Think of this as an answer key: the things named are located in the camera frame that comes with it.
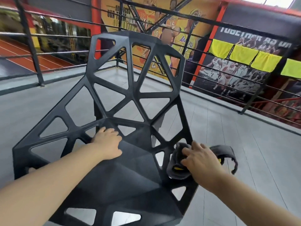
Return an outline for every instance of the gray floor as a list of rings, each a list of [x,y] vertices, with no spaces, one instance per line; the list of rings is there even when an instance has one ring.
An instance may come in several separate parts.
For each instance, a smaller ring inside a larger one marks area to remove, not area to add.
[[[123,70],[104,70],[101,77],[127,88],[127,78]],[[0,97],[0,187],[13,180],[12,147],[71,89],[80,79],[74,78],[52,83],[44,88],[32,88]],[[96,87],[101,92],[104,106],[117,104],[120,95],[112,95],[105,88]],[[152,80],[145,80],[141,91],[170,91],[170,88]],[[78,125],[94,119],[92,98],[83,90],[67,106],[67,111]],[[246,115],[216,105],[204,99],[181,92],[186,117],[193,138],[207,145],[226,144],[232,146],[239,167],[236,176],[257,192],[265,195],[278,205],[301,217],[301,138],[300,136],[266,124]],[[141,101],[151,117],[166,101],[148,99]],[[138,110],[128,104],[116,116],[139,120]],[[50,126],[45,134],[61,131],[61,123]],[[181,124],[176,108],[165,116],[159,132],[167,140],[179,130]],[[54,161],[60,152],[39,150],[45,158]],[[233,168],[231,161],[224,164],[226,171]],[[244,225],[213,194],[199,187],[184,216],[181,226],[233,226]]]

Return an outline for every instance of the hand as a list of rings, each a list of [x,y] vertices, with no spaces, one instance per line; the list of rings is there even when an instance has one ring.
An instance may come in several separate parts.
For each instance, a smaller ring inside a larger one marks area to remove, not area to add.
[[[194,180],[214,193],[220,186],[220,178],[226,174],[215,154],[204,144],[192,142],[191,149],[183,148],[187,156],[181,163],[187,167]]]
[[[103,160],[113,159],[122,154],[122,151],[118,149],[121,140],[121,136],[113,128],[102,127],[95,134],[90,145],[102,153]]]

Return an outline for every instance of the yellow towel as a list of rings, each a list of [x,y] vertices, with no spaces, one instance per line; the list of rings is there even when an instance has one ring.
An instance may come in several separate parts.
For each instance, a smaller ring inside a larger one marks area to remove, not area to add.
[[[213,54],[218,58],[225,59],[230,53],[232,47],[233,44],[213,39],[209,49],[209,53]]]
[[[281,56],[260,51],[251,67],[265,72],[272,72],[280,60]]]
[[[230,59],[249,65],[257,54],[258,50],[243,47],[241,45],[235,45],[231,52]]]
[[[301,78],[301,62],[297,60],[287,59],[281,75]]]

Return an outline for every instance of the metal railing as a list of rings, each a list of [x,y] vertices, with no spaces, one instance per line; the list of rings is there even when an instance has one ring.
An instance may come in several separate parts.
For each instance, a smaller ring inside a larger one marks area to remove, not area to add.
[[[272,39],[278,39],[278,40],[282,40],[282,41],[285,41],[285,42],[289,42],[289,43],[292,44],[292,46],[290,48],[288,48],[287,51],[283,54],[282,61],[291,56],[292,51],[296,46],[301,45],[301,41],[299,41],[297,39],[291,39],[291,38],[287,38],[287,37],[284,37],[284,36],[273,35],[273,34],[270,34],[270,33],[267,33],[267,32],[261,32],[261,31],[258,31],[258,30],[253,30],[253,29],[250,29],[250,28],[245,28],[245,27],[241,27],[241,26],[231,25],[231,24],[228,24],[228,23],[217,22],[217,21],[214,21],[214,20],[210,20],[210,19],[206,19],[206,18],[202,18],[202,17],[198,17],[198,16],[192,16],[192,15],[179,13],[179,10],[182,7],[184,7],[187,3],[189,3],[191,0],[181,1],[180,3],[177,4],[177,6],[175,7],[175,9],[173,11],[162,9],[162,8],[155,7],[155,6],[148,6],[148,5],[144,5],[144,4],[140,4],[140,3],[135,3],[135,2],[132,2],[131,0],[116,0],[116,1],[119,2],[119,9],[120,9],[119,13],[109,12],[109,11],[106,11],[106,10],[103,10],[103,9],[100,9],[100,8],[96,8],[92,5],[82,3],[82,2],[79,2],[79,1],[75,1],[75,0],[66,0],[66,1],[73,2],[73,3],[77,3],[78,5],[90,7],[91,9],[96,9],[98,11],[102,11],[102,12],[106,12],[106,13],[109,13],[109,14],[112,14],[112,15],[116,15],[117,19],[118,19],[118,26],[105,25],[105,24],[102,24],[102,23],[94,23],[94,22],[89,22],[89,21],[84,21],[84,20],[79,20],[79,19],[73,19],[73,18],[68,18],[68,17],[63,17],[63,16],[56,16],[56,15],[51,15],[51,14],[45,14],[45,13],[29,11],[29,10],[24,9],[22,3],[19,0],[14,0],[14,1],[15,1],[16,8],[9,8],[9,7],[1,6],[0,10],[13,11],[13,12],[19,13],[20,19],[21,19],[21,25],[23,27],[24,33],[0,32],[0,36],[26,37],[27,45],[28,45],[29,50],[30,50],[30,54],[5,56],[5,57],[0,57],[0,59],[14,59],[14,58],[22,58],[22,57],[31,57],[32,61],[33,61],[33,64],[34,64],[34,68],[35,68],[35,73],[32,73],[32,74],[35,74],[37,76],[38,84],[40,86],[44,86],[44,84],[45,84],[44,79],[43,79],[43,73],[59,71],[59,70],[68,70],[68,69],[73,69],[73,68],[78,68],[78,67],[85,67],[86,64],[79,64],[79,65],[73,65],[73,66],[62,67],[62,68],[55,68],[55,69],[50,69],[50,70],[41,70],[40,64],[39,64],[39,59],[38,59],[39,56],[79,54],[79,53],[88,54],[89,51],[88,50],[80,50],[80,51],[61,51],[61,52],[38,53],[36,51],[36,48],[34,47],[34,43],[33,43],[33,39],[32,39],[33,36],[38,37],[38,38],[41,38],[41,37],[48,37],[48,38],[56,37],[56,38],[81,38],[81,39],[89,39],[90,37],[89,36],[49,35],[49,34],[47,35],[47,34],[31,33],[30,29],[29,29],[29,26],[28,26],[28,21],[27,21],[27,18],[26,18],[26,14],[38,15],[38,16],[43,16],[43,17],[51,17],[51,18],[56,18],[56,19],[61,20],[61,21],[78,22],[78,23],[84,23],[84,24],[89,24],[89,25],[105,26],[105,27],[108,27],[108,28],[118,29],[119,31],[127,30],[127,29],[122,27],[122,21],[124,19],[128,19],[130,21],[135,22],[137,29],[139,29],[139,31],[141,33],[145,33],[145,34],[149,34],[149,35],[151,35],[152,32],[154,30],[158,29],[158,28],[169,29],[169,30],[172,30],[172,31],[176,31],[175,29],[172,29],[172,28],[169,28],[169,27],[166,27],[166,26],[162,26],[162,23],[165,22],[167,19],[169,19],[170,16],[178,16],[178,17],[183,17],[183,18],[191,19],[191,20],[198,21],[198,22],[203,22],[203,23],[210,24],[210,25],[213,25],[213,26],[219,26],[219,27],[225,27],[225,28],[234,29],[234,30],[240,30],[240,31],[245,32],[245,33],[251,33],[251,34],[255,34],[255,35],[259,35],[259,36],[263,36],[263,37],[269,37],[269,38],[272,38]],[[128,8],[130,9],[131,17],[128,17],[123,13],[123,6],[124,5],[127,5]],[[141,20],[140,16],[138,15],[138,13],[136,11],[136,7],[145,8],[145,9],[148,9],[148,10],[152,10],[154,12],[160,12],[160,13],[163,13],[165,15],[163,15],[155,23],[145,22],[145,21]],[[148,25],[150,25],[150,27],[145,28],[144,23],[147,23]],[[186,41],[185,45],[176,44],[174,42],[171,43],[171,45],[173,45],[173,46],[183,47],[182,55],[184,55],[184,53],[187,49],[189,38],[191,36],[194,36],[196,38],[201,38],[201,39],[205,38],[206,40],[211,40],[208,37],[195,35],[195,34],[192,33],[192,31],[193,31],[193,28],[191,28],[189,30],[189,32],[184,32],[184,31],[180,32],[180,33],[183,33],[183,34],[187,35],[187,41]],[[189,48],[189,50],[195,51],[195,52],[200,52],[200,53],[206,54],[206,55],[211,55],[208,52],[204,52],[202,50],[198,50],[198,49],[195,49],[195,48]],[[105,51],[107,51],[107,49],[96,50],[96,51],[105,52]],[[119,62],[126,62],[126,60],[122,59],[122,55],[124,53],[125,53],[125,51],[121,51],[120,53],[118,53],[116,55],[116,66],[117,67],[119,65]],[[136,56],[136,57],[139,57],[139,58],[142,58],[142,59],[146,60],[145,57],[142,57],[142,56],[139,56],[139,55],[136,55],[136,54],[133,54],[133,56]],[[239,88],[237,88],[233,85],[226,85],[226,84],[218,83],[218,82],[216,82],[212,79],[209,79],[205,76],[196,75],[194,73],[190,73],[190,72],[187,72],[187,71],[184,71],[185,75],[196,76],[197,79],[202,79],[203,81],[216,84],[218,86],[223,87],[224,89],[241,92],[242,94],[249,96],[249,99],[247,101],[244,101],[244,100],[240,100],[238,98],[230,97],[227,94],[226,95],[221,95],[221,94],[212,92],[210,90],[198,87],[198,86],[196,86],[192,83],[189,83],[189,82],[183,82],[183,86],[186,86],[186,87],[190,86],[196,91],[200,91],[200,92],[203,92],[205,94],[211,95],[213,97],[216,97],[216,98],[228,101],[232,104],[238,105],[238,106],[242,107],[242,109],[239,111],[240,114],[244,114],[246,110],[252,110],[252,111],[255,111],[257,113],[267,115],[269,117],[276,118],[276,119],[278,119],[280,121],[283,121],[285,123],[293,124],[295,127],[301,128],[301,121],[288,120],[286,118],[280,117],[278,115],[272,114],[272,113],[262,109],[268,103],[272,103],[273,105],[282,106],[283,108],[285,108],[287,110],[290,110],[294,113],[299,113],[300,114],[299,117],[301,117],[301,108],[300,109],[299,108],[293,108],[293,107],[290,107],[290,106],[284,104],[284,102],[290,101],[290,100],[294,100],[294,101],[300,100],[300,104],[301,104],[301,96],[299,94],[291,93],[291,92],[285,91],[283,89],[278,89],[278,88],[273,87],[269,84],[273,77],[276,77],[276,76],[279,75],[281,69],[284,66],[283,65],[284,62],[280,61],[280,63],[277,65],[277,67],[275,68],[275,70],[272,73],[267,73],[266,74],[266,78],[265,78],[264,81],[258,82],[256,80],[250,79],[249,77],[236,76],[235,74],[231,74],[231,73],[227,73],[227,72],[224,72],[224,71],[221,71],[221,70],[217,70],[217,69],[214,69],[212,67],[207,67],[206,65],[199,64],[198,62],[195,62],[195,61],[192,61],[192,60],[186,60],[186,61],[187,61],[186,63],[190,62],[190,63],[194,64],[195,66],[201,66],[203,68],[206,68],[207,70],[212,70],[212,71],[216,71],[220,74],[225,74],[225,75],[231,76],[231,78],[236,78],[237,81],[244,81],[244,82],[256,84],[256,85],[258,85],[258,89],[254,93],[250,93],[250,92],[241,90],[241,89],[239,89]],[[160,73],[152,71],[152,70],[149,70],[149,72],[150,73],[155,73],[159,76],[166,77],[166,75],[164,74],[164,69],[161,67],[159,60],[153,60],[153,63],[155,63],[159,66]],[[134,64],[134,66],[136,66],[138,68],[142,68],[142,66],[139,66],[139,65],[136,65],[136,64]],[[18,77],[18,76],[0,78],[0,80],[9,79],[9,78],[12,78],[12,77]],[[267,99],[267,98],[264,98],[261,95],[261,92],[263,90],[274,90],[274,91],[277,91],[277,92],[288,93],[288,94],[291,95],[291,97],[294,97],[294,98],[280,99],[280,100]]]

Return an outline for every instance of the running track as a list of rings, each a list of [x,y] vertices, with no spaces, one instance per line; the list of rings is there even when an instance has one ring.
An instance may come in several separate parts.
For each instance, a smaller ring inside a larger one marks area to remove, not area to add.
[[[0,38],[0,56],[15,56],[25,54],[30,54],[27,45],[14,40]],[[51,55],[38,56],[38,59],[42,71],[73,66],[73,64],[69,62]],[[32,72],[36,72],[31,57],[13,58],[8,60]]]

